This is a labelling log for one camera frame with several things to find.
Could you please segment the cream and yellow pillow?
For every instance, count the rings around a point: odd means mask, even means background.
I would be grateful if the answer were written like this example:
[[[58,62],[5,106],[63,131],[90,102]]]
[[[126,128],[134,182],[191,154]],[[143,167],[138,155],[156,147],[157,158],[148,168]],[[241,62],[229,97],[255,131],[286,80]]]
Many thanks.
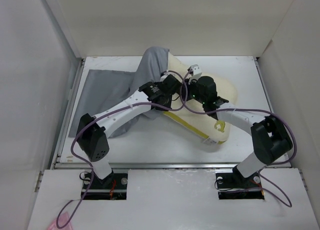
[[[191,82],[194,74],[186,78],[188,98],[186,106],[197,112],[212,111],[215,103],[227,99],[231,103],[237,101],[238,92],[228,80],[202,72],[200,78]],[[165,116],[183,126],[202,139],[199,147],[205,152],[215,152],[227,141],[231,125],[221,120],[216,120],[207,115],[195,114],[186,108],[177,112],[165,112]]]

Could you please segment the grey pillowcase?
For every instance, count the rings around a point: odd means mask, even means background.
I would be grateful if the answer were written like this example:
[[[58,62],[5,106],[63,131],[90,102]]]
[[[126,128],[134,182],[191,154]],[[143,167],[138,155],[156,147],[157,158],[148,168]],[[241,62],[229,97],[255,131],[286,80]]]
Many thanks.
[[[162,47],[148,48],[135,72],[89,70],[69,131],[69,137],[77,134],[80,118],[91,116],[117,105],[147,82],[159,82],[168,69],[170,50]]]

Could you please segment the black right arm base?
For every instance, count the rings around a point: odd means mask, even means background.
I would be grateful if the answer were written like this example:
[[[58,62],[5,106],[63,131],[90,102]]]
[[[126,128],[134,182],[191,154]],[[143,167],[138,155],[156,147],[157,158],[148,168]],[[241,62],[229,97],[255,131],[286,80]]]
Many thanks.
[[[216,171],[214,185],[219,200],[265,199],[258,173],[243,178],[230,171]]]

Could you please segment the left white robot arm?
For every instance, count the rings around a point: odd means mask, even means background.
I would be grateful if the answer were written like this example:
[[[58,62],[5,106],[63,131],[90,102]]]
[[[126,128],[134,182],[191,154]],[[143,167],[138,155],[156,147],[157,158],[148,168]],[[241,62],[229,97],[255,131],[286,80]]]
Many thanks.
[[[79,121],[76,142],[85,152],[94,170],[94,181],[101,188],[112,183],[113,173],[107,154],[108,138],[120,127],[151,109],[171,109],[172,95],[181,88],[181,82],[167,75],[160,82],[147,82],[132,95],[109,110],[95,116],[84,114]]]

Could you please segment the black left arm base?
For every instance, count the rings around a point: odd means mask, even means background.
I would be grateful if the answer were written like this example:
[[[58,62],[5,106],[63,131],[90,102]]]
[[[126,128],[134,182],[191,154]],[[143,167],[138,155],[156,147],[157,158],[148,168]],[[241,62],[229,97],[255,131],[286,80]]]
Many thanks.
[[[126,200],[127,199],[128,174],[124,172],[115,173],[103,185],[98,178],[93,182],[84,196],[84,200]]]

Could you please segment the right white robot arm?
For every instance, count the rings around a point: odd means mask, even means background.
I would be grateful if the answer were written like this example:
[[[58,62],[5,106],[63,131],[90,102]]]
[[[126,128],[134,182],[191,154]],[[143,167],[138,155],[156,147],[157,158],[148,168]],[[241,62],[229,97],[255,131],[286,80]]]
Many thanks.
[[[188,79],[188,99],[201,103],[204,113],[216,121],[229,123],[251,136],[253,152],[233,168],[231,180],[242,187],[250,176],[271,165],[293,148],[293,142],[285,125],[273,114],[258,114],[259,109],[245,110],[218,95],[212,77]]]

